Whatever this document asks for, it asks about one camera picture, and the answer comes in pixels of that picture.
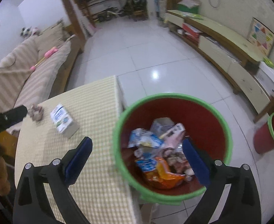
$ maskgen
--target red trash bin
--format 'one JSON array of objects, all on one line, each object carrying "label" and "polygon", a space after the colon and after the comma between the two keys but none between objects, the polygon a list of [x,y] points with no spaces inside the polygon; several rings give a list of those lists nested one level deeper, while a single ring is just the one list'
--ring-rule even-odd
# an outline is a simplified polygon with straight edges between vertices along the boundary
[{"label": "red trash bin", "polygon": [[253,138],[253,145],[259,154],[274,149],[274,113],[269,116],[267,123],[256,131]]}]

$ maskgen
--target tile floor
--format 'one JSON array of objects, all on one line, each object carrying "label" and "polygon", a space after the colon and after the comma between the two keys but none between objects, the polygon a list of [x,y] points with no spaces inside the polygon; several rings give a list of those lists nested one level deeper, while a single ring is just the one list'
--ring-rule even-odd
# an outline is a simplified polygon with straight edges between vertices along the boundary
[{"label": "tile floor", "polygon": [[[134,22],[118,18],[98,26],[71,74],[68,90],[117,75],[127,105],[155,93],[176,92],[212,104],[226,119],[234,142],[230,165],[247,163],[254,174],[262,208],[262,223],[274,214],[274,150],[259,155],[253,147],[254,109],[241,93],[234,95],[219,71],[157,21]],[[211,221],[218,219],[229,188],[225,188]],[[183,224],[201,196],[180,206],[159,205],[153,214],[156,224]]]}]

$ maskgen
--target checkered tablecloth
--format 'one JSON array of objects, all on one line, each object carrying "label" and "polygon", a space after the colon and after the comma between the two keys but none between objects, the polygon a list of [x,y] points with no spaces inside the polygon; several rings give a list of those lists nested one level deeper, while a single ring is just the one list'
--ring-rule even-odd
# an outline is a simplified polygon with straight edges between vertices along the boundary
[{"label": "checkered tablecloth", "polygon": [[[138,204],[116,169],[112,151],[113,129],[121,113],[120,94],[113,76],[41,103],[45,109],[44,119],[36,123],[26,117],[22,124],[16,150],[16,186],[26,163],[49,164],[88,136],[93,141],[93,151],[77,182],[69,187],[74,200],[92,224],[140,223]],[[70,139],[60,135],[50,119],[50,112],[59,103],[80,126]],[[55,217],[64,222],[49,186],[45,188]]]}]

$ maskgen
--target green box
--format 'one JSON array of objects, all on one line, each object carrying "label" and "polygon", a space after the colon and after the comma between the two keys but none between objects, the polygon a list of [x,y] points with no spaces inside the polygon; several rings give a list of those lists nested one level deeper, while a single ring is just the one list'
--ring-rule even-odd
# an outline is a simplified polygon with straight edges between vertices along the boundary
[{"label": "green box", "polygon": [[177,10],[187,13],[195,13],[198,14],[199,12],[199,6],[188,8],[187,6],[184,6],[183,4],[177,4],[176,5]]}]

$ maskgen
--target drawer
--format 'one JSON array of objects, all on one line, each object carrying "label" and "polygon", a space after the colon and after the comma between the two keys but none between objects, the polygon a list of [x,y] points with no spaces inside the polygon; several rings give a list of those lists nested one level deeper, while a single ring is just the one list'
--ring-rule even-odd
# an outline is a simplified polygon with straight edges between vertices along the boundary
[{"label": "drawer", "polygon": [[236,60],[228,56],[224,50],[204,36],[199,37],[198,48],[211,57],[211,59],[215,61],[225,72],[228,72],[229,66],[232,62],[236,62]]},{"label": "drawer", "polygon": [[258,113],[270,102],[258,82],[239,63],[232,63],[228,74],[239,85]]},{"label": "drawer", "polygon": [[175,16],[175,15],[172,15],[170,13],[166,13],[165,14],[166,16],[166,20],[173,23],[173,24],[176,24],[177,26],[179,27],[183,27],[183,22],[184,22],[184,19],[183,18],[180,18],[178,16]]}]

